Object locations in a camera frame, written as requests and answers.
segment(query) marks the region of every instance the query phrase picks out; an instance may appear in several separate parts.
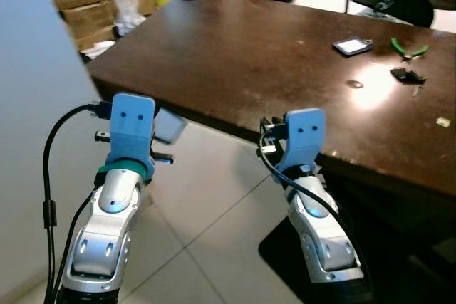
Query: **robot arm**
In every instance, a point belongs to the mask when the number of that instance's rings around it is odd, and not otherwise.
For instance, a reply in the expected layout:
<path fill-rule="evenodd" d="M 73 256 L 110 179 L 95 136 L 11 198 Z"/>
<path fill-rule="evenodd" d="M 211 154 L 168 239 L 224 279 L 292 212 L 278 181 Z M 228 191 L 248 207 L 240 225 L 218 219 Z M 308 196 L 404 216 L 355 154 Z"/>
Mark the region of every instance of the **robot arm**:
<path fill-rule="evenodd" d="M 324 142 L 324 112 L 296 110 L 276 124 L 261 122 L 266 133 L 262 152 L 276 169 L 299 186 L 326 202 L 336 213 L 338 207 L 316 175 L 315 158 Z M 286 140 L 285 150 L 279 140 Z M 281 182 L 289 203 L 288 217 L 301 240 L 312 283 L 335 283 L 363 278 L 361 264 L 350 239 L 322 204 Z"/>
<path fill-rule="evenodd" d="M 138 218 L 141 194 L 155 170 L 151 157 L 155 103 L 136 95 L 113 99 L 110 133 L 95 140 L 111 151 L 97 173 L 99 187 L 90 201 L 90 216 L 78 232 L 67 260 L 57 303 L 116 303 Z M 158 154 L 172 162 L 172 156 Z"/>

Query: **black cable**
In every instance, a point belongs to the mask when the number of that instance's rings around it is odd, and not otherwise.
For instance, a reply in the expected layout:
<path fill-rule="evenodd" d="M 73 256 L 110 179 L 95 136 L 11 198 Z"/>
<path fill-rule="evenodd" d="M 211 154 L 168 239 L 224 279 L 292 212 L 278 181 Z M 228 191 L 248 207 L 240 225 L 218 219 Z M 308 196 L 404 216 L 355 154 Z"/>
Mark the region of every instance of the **black cable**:
<path fill-rule="evenodd" d="M 51 186 L 49 184 L 49 153 L 51 152 L 51 145 L 52 141 L 56 137 L 56 134 L 60 127 L 65 123 L 66 120 L 74 116 L 75 114 L 82 112 L 84 110 L 88 110 L 90 105 L 82 105 L 76 107 L 66 113 L 63 117 L 61 117 L 58 122 L 52 127 L 51 132 L 49 133 L 48 139 L 46 140 L 46 145 L 44 145 L 44 152 L 43 152 L 43 178 L 44 178 L 44 199 L 47 201 L 51 200 Z"/>
<path fill-rule="evenodd" d="M 261 134 L 261 137 L 259 138 L 259 141 L 257 144 L 258 150 L 259 150 L 259 156 L 260 156 L 261 160 L 263 161 L 264 165 L 266 165 L 267 169 L 274 176 L 279 178 L 281 181 L 287 183 L 290 187 L 292 187 L 296 191 L 301 192 L 301 193 L 305 194 L 306 196 L 309 196 L 311 199 L 313 199 L 313 200 L 317 201 L 319 204 L 321 204 L 324 207 L 324 209 L 329 211 L 329 213 L 334 217 L 334 219 L 337 221 L 339 226 L 341 226 L 341 228 L 345 231 L 348 239 L 353 244 L 355 252 L 358 254 L 358 257 L 360 259 L 361 267 L 363 268 L 364 273 L 366 275 L 366 283 L 367 283 L 368 289 L 370 292 L 372 292 L 373 289 L 372 289 L 372 283 L 371 283 L 371 273 L 369 271 L 368 264 L 366 262 L 366 259 L 364 258 L 364 255 L 361 253 L 361 249 L 359 248 L 358 244 L 356 243 L 356 240 L 355 240 L 353 234 L 351 233 L 350 229 L 348 228 L 348 226 L 341 220 L 339 214 L 329 204 L 327 204 L 323 199 L 321 199 L 319 196 L 315 195 L 313 192 L 310 192 L 308 189 L 304 188 L 303 186 L 297 184 L 295 181 L 289 179 L 287 176 L 282 174 L 278 169 L 276 169 L 271 164 L 271 162 L 266 158 L 266 155 L 263 152 L 263 140 L 265 138 L 266 138 L 266 133 L 263 132 Z"/>
<path fill-rule="evenodd" d="M 49 154 L 51 152 L 52 141 L 54 140 L 58 130 L 66 120 L 75 114 L 88 110 L 90 105 L 83 105 L 66 113 L 59 121 L 52 127 L 49 133 L 46 144 L 44 145 L 43 152 L 43 180 L 44 180 L 44 202 L 43 202 L 43 218 L 44 228 L 48 234 L 48 284 L 46 287 L 46 295 L 44 303 L 50 303 L 49 299 L 53 292 L 54 276 L 56 273 L 56 252 L 53 238 L 53 227 L 57 225 L 56 220 L 56 207 L 54 201 L 51 200 L 51 185 L 49 182 Z"/>
<path fill-rule="evenodd" d="M 53 229 L 52 227 L 48 227 L 46 229 L 46 232 L 48 234 L 48 285 L 47 285 L 47 289 L 46 289 L 46 296 L 44 297 L 44 303 L 46 304 L 48 302 L 48 297 L 49 297 L 49 293 L 51 292 L 48 292 L 49 291 L 49 287 L 50 287 L 50 284 L 53 284 L 54 282 L 54 270 L 55 270 L 55 267 L 56 267 L 56 256 L 55 256 L 55 253 L 54 253 L 54 250 L 53 248 L 49 248 L 49 246 L 54 246 L 54 234 L 53 234 Z"/>
<path fill-rule="evenodd" d="M 65 271 L 66 259 L 68 257 L 68 252 L 70 251 L 71 240 L 73 239 L 74 227 L 76 226 L 76 222 L 78 221 L 79 215 L 81 215 L 81 212 L 87 206 L 88 202 L 90 202 L 90 199 L 92 198 L 93 193 L 95 192 L 96 189 L 97 189 L 97 187 L 95 187 L 92 190 L 92 192 L 87 196 L 87 198 L 79 206 L 78 210 L 76 211 L 76 213 L 73 216 L 73 219 L 71 220 L 70 228 L 68 229 L 68 235 L 66 237 L 65 248 L 63 250 L 62 260 L 60 262 L 60 267 L 58 269 L 56 283 L 54 285 L 53 292 L 52 292 L 51 303 L 54 303 L 57 298 L 58 286 L 60 285 L 63 272 Z"/>

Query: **green band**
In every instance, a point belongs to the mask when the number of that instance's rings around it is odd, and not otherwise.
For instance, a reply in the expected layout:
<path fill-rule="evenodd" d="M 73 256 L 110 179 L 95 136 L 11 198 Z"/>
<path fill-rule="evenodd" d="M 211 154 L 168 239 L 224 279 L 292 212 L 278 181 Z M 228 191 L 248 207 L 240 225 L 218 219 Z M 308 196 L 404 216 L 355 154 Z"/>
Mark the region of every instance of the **green band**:
<path fill-rule="evenodd" d="M 98 169 L 98 173 L 101 172 L 108 172 L 110 170 L 114 169 L 125 169 L 125 170 L 130 170 L 133 172 L 136 172 L 139 174 L 144 182 L 147 181 L 147 169 L 146 167 L 134 160 L 131 159 L 121 159 L 121 160 L 116 160 L 115 162 L 112 162 L 110 164 L 105 165 L 104 167 L 101 167 Z"/>

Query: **black cable connector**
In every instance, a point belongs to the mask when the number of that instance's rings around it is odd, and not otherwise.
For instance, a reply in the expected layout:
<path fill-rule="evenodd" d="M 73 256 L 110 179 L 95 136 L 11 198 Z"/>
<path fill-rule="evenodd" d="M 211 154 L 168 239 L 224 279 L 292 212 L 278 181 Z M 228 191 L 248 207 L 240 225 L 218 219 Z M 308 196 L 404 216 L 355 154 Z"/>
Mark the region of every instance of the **black cable connector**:
<path fill-rule="evenodd" d="M 94 185 L 95 189 L 98 189 L 103 184 L 105 184 L 107 174 L 108 174 L 107 171 L 97 172 L 97 174 L 95 175 L 95 180 L 93 181 L 93 185 Z"/>
<path fill-rule="evenodd" d="M 53 200 L 43 202 L 44 228 L 57 226 L 56 203 Z"/>
<path fill-rule="evenodd" d="M 266 137 L 278 140 L 288 138 L 288 124 L 275 124 L 273 128 L 266 131 Z"/>
<path fill-rule="evenodd" d="M 108 101 L 100 101 L 99 103 L 91 103 L 88 105 L 88 110 L 94 112 L 100 119 L 109 120 L 111 118 L 111 111 L 113 104 Z"/>

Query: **white wall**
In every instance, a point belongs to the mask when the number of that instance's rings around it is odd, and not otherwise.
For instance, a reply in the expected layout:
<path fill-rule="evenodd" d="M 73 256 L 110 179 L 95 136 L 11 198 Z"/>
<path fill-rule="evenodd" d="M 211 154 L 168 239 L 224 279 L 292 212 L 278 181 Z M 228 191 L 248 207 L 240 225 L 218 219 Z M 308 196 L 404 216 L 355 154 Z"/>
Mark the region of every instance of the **white wall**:
<path fill-rule="evenodd" d="M 45 274 L 41 160 L 47 134 L 63 113 L 98 95 L 51 0 L 1 0 L 0 18 L 0 301 L 5 301 L 15 288 Z M 93 141 L 94 132 L 107 127 L 79 114 L 54 142 L 50 170 L 58 251 L 108 153 L 109 146 Z"/>

